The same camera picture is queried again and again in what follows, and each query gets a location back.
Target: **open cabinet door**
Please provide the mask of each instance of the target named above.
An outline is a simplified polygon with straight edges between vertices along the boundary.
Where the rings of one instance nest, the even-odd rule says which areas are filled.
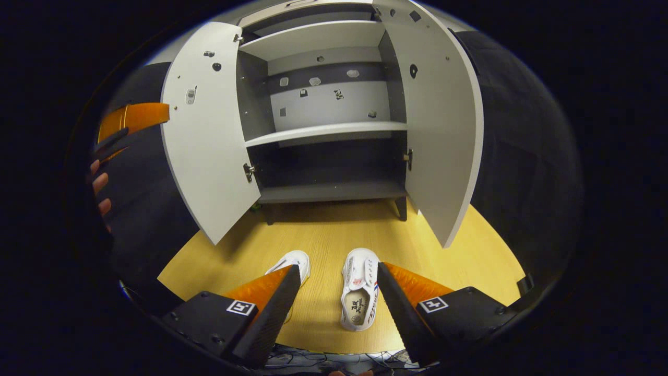
[[[162,102],[167,160],[190,214],[213,244],[260,197],[250,165],[236,99],[236,53],[241,28],[204,24],[169,68]]]
[[[478,177],[482,99],[450,31],[410,0],[373,0],[394,46],[406,101],[406,191],[443,247],[459,230]]]

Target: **finger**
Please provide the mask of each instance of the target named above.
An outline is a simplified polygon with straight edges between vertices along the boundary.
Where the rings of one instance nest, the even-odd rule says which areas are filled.
[[[95,179],[95,181],[93,181],[93,192],[97,195],[107,183],[109,183],[109,175],[107,173],[102,173]]]
[[[104,199],[101,203],[98,204],[98,209],[100,214],[104,216],[106,213],[109,213],[109,210],[112,209],[112,200]]]
[[[91,173],[92,175],[95,175],[95,173],[98,171],[99,167],[100,167],[100,160],[99,160],[99,159],[96,159],[95,162],[93,162],[93,163],[90,165],[90,173]]]

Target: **door hinge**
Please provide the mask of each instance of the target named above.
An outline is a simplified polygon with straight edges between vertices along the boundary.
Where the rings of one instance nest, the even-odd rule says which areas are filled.
[[[408,149],[408,154],[404,154],[403,159],[408,164],[408,171],[410,171],[413,168],[413,149]]]
[[[248,163],[244,163],[244,172],[246,173],[246,179],[250,183],[253,181],[253,173],[255,172],[255,166],[249,166]]]

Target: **white sneaker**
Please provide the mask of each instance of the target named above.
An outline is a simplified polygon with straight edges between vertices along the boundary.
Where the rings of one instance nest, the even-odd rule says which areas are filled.
[[[378,302],[378,256],[366,248],[348,253],[343,265],[341,324],[349,331],[363,331],[373,324]]]
[[[290,251],[283,255],[283,257],[276,263],[276,265],[272,266],[267,270],[265,275],[275,272],[278,269],[283,269],[286,266],[290,265],[298,265],[299,266],[299,280],[301,283],[299,286],[304,285],[304,282],[306,282],[306,279],[311,275],[311,263],[309,260],[309,255],[307,255],[304,251]]]

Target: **shoe insole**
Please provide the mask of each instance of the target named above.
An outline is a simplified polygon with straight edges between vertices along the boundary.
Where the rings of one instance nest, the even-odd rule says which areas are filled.
[[[369,294],[364,290],[351,291],[345,296],[345,309],[353,325],[364,324],[369,308]]]

